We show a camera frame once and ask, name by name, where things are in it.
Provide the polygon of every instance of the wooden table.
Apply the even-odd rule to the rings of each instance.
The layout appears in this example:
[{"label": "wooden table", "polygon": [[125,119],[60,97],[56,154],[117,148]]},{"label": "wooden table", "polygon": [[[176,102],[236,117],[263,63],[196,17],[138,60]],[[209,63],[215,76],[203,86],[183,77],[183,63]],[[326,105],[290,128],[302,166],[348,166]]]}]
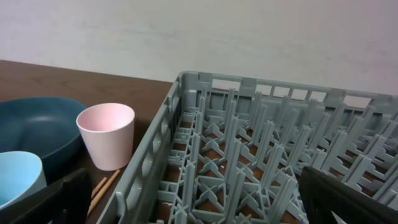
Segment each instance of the wooden table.
[{"label": "wooden table", "polygon": [[[136,112],[134,151],[171,85],[167,82],[140,78],[0,60],[0,101],[31,96],[64,96],[80,101],[87,107],[112,102],[122,103],[133,108]],[[93,186],[96,186],[103,177],[109,178],[113,174],[113,172],[97,169],[87,150],[82,148],[59,172],[47,177],[47,183],[50,184],[82,167],[89,170]],[[111,188],[97,204],[88,217],[87,223],[97,222],[121,176],[121,174],[118,175]]]}]

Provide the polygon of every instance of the bowl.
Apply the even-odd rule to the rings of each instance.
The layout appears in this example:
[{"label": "bowl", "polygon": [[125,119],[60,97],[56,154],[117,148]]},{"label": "bowl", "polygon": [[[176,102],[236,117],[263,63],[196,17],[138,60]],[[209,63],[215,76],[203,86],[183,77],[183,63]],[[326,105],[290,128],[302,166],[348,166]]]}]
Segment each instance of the bowl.
[{"label": "bowl", "polygon": [[55,172],[82,146],[76,118],[86,108],[61,97],[35,97],[0,103],[0,152],[38,155],[46,174]]},{"label": "bowl", "polygon": [[0,153],[0,210],[47,186],[42,161],[30,152]]}]

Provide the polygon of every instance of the wooden stick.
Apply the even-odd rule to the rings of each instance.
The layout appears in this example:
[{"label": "wooden stick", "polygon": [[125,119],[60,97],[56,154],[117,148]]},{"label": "wooden stick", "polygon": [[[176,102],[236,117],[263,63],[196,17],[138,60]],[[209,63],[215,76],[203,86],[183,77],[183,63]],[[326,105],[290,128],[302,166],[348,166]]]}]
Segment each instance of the wooden stick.
[{"label": "wooden stick", "polygon": [[105,184],[107,178],[104,177],[104,179],[101,180],[101,182],[94,188],[93,193],[91,194],[91,199],[97,194],[97,192],[102,188],[102,185]]},{"label": "wooden stick", "polygon": [[109,180],[107,181],[107,183],[104,185],[104,187],[99,190],[98,194],[94,197],[94,199],[91,201],[91,205],[88,208],[88,213],[87,216],[90,215],[90,213],[93,211],[95,205],[97,205],[97,203],[99,202],[99,200],[101,200],[101,197],[105,194],[106,190],[112,185],[113,181],[115,180],[115,178],[118,176],[118,174],[120,173],[120,170],[117,170],[111,178],[109,178]]}]

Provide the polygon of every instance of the white wall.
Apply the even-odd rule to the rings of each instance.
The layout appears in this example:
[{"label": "white wall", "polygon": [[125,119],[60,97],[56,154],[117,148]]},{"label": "white wall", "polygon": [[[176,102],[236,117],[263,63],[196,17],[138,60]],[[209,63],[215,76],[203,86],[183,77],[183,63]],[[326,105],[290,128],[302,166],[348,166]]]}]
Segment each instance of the white wall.
[{"label": "white wall", "polygon": [[0,0],[0,59],[398,95],[398,1]]}]

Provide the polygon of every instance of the dish rack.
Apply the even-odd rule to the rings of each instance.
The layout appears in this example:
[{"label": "dish rack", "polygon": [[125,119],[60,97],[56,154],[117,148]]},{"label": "dish rack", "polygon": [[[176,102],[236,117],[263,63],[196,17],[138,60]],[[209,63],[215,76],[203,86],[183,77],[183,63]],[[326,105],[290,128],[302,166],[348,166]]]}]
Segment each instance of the dish rack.
[{"label": "dish rack", "polygon": [[397,96],[182,72],[98,223],[308,223],[304,166],[397,210],[397,111]]}]

